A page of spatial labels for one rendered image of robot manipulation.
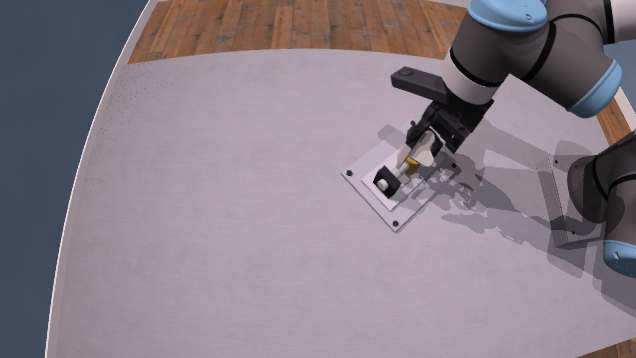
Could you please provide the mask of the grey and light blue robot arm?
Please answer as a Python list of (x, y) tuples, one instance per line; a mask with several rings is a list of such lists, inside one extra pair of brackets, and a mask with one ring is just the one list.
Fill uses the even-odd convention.
[[(444, 81), (462, 100), (481, 105), (510, 73), (567, 112), (591, 118), (611, 102), (623, 76), (603, 45), (635, 39), (636, 0), (544, 0), (544, 5), (471, 0), (442, 63), (442, 77), (403, 67), (391, 83), (448, 105)], [(636, 128), (598, 155), (576, 160), (567, 185), (586, 220), (606, 221), (605, 264), (636, 279)]]

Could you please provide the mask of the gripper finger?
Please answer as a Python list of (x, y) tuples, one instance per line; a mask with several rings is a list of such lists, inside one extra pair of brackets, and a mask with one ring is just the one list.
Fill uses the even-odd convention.
[(406, 143), (398, 156), (396, 165), (398, 170), (408, 157), (425, 167), (431, 167), (433, 165), (434, 158), (431, 153), (431, 146), (435, 141), (435, 135), (433, 132), (428, 130), (431, 124), (429, 121), (430, 118), (431, 115), (426, 112), (406, 140)]

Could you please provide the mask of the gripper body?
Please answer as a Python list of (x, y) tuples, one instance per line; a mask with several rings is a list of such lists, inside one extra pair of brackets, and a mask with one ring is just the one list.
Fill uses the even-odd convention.
[[(492, 106), (494, 100), (491, 99), (483, 105), (475, 105), (456, 96), (448, 89), (444, 81), (443, 85), (447, 93), (456, 101), (451, 96), (448, 106), (432, 101), (422, 117), (426, 112), (431, 115), (430, 126), (440, 135), (446, 142), (445, 146), (454, 154), (467, 136), (475, 130), (477, 123), (483, 119), (483, 114)], [(454, 137), (452, 138), (451, 135)]]

